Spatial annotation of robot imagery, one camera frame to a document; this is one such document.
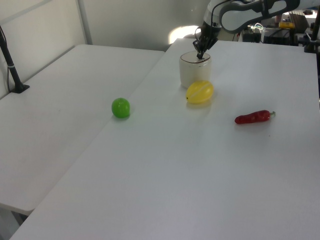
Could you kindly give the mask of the black Panda gripper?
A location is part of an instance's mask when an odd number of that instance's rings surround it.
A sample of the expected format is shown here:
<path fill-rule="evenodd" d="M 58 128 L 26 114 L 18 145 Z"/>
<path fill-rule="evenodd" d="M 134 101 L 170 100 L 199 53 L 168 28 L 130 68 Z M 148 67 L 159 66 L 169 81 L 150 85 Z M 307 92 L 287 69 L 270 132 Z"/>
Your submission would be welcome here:
<path fill-rule="evenodd" d="M 218 41 L 218 35 L 221 31 L 221 26 L 214 23 L 213 26 L 205 21 L 201 26 L 201 34 L 199 40 L 193 41 L 193 46 L 197 52 L 196 57 L 202 59 L 206 51 L 210 50 Z"/>

